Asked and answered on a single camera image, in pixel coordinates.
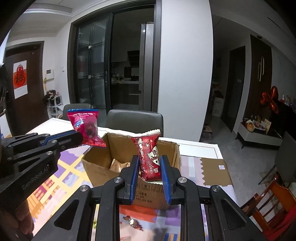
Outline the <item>person's left hand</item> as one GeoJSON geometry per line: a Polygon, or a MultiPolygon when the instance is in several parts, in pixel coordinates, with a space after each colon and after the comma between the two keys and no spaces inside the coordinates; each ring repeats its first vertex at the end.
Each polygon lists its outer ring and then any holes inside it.
{"type": "Polygon", "coordinates": [[[19,229],[23,234],[32,234],[34,221],[29,210],[27,199],[15,210],[13,214],[1,209],[1,221],[4,224],[19,229]]]}

